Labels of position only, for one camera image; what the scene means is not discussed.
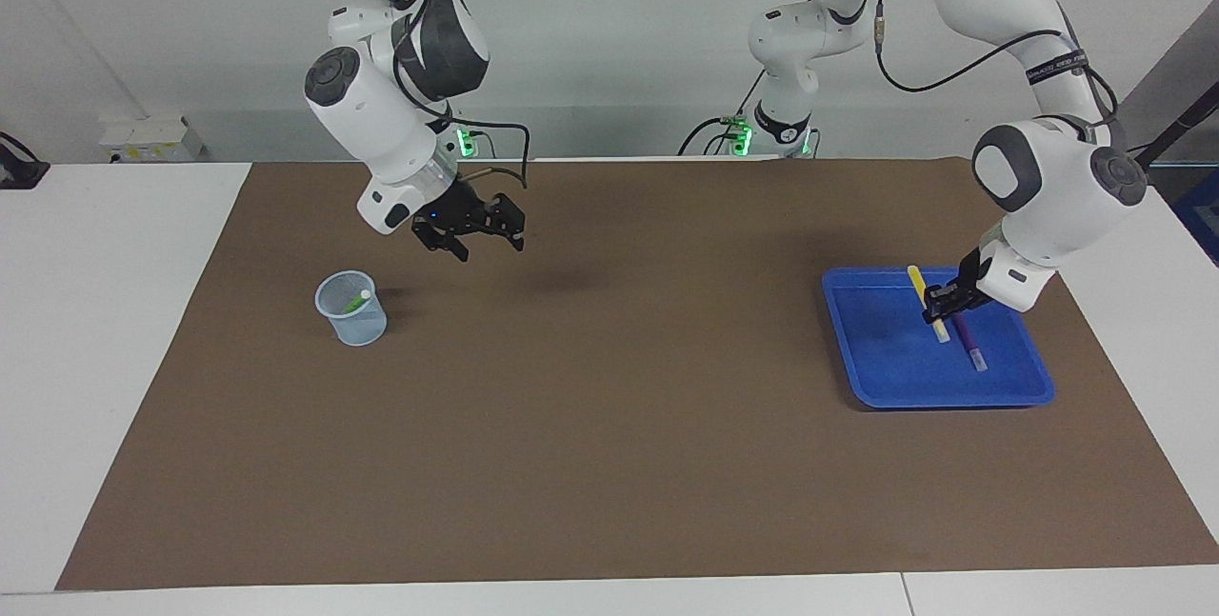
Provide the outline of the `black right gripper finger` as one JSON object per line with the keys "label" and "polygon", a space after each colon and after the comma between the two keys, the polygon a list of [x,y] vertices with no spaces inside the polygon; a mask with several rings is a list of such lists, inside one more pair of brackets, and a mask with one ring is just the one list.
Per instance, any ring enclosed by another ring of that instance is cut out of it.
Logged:
{"label": "black right gripper finger", "polygon": [[523,250],[527,215],[510,198],[492,198],[490,201],[490,228],[510,242],[514,250]]}
{"label": "black right gripper finger", "polygon": [[452,231],[438,231],[433,226],[414,226],[414,237],[429,251],[452,254],[461,262],[469,260],[469,249],[457,235],[453,235]]}

